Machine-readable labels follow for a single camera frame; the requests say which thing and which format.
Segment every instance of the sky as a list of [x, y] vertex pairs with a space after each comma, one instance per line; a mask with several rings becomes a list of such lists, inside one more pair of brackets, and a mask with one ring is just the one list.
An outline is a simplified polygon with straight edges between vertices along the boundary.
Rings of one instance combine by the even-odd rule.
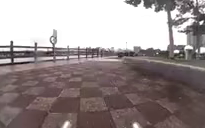
[[[167, 15], [124, 0], [0, 0], [0, 45], [51, 46], [53, 29], [59, 47], [167, 49]], [[175, 44], [186, 35], [174, 29]]]

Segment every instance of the tree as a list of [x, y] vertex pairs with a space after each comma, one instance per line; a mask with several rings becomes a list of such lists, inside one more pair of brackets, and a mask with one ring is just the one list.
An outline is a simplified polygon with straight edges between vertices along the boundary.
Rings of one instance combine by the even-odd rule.
[[205, 0], [185, 0], [177, 8], [179, 14], [174, 19], [174, 26], [181, 26], [187, 21], [191, 20], [191, 25], [180, 30], [180, 32], [188, 33], [193, 32], [196, 35], [196, 48], [198, 48], [198, 54], [200, 54], [200, 37], [205, 34]]
[[153, 8], [155, 12], [166, 11], [167, 12], [167, 20], [168, 20], [168, 29], [169, 29], [169, 42], [170, 42], [170, 51], [169, 58], [174, 57], [174, 38], [173, 38], [173, 22], [171, 11], [173, 11], [177, 6], [179, 1], [184, 0], [125, 0], [127, 4], [133, 5], [134, 7], [138, 7], [141, 3], [143, 6], [148, 8]]

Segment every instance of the paved walkway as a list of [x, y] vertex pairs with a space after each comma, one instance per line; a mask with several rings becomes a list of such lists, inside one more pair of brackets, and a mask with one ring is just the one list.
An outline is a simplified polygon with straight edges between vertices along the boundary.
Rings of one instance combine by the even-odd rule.
[[86, 61], [0, 75], [7, 128], [205, 128], [205, 95], [121, 62]]

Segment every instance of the checkered paving tile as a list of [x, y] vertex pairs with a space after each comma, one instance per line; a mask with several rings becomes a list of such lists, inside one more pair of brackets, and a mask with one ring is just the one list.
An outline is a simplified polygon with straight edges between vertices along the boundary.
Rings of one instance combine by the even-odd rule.
[[92, 61], [0, 76], [0, 120], [7, 128], [205, 128], [205, 96]]

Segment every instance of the railing rail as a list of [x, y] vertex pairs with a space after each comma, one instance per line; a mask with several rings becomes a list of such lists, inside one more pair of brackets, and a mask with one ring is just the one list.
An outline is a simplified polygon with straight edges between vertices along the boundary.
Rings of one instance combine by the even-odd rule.
[[14, 59], [16, 58], [33, 57], [34, 61], [31, 62], [37, 62], [40, 57], [53, 57], [53, 61], [56, 61], [56, 56], [64, 56], [69, 60], [70, 56], [77, 56], [77, 59], [80, 59], [113, 55], [112, 52], [106, 52], [99, 48], [70, 48], [67, 46], [66, 48], [55, 47], [53, 49], [53, 47], [38, 46], [37, 43], [34, 46], [14, 45], [13, 41], [10, 42], [10, 45], [0, 46], [0, 49], [3, 49], [0, 50], [0, 59], [10, 59], [10, 63], [7, 64], [15, 64]]

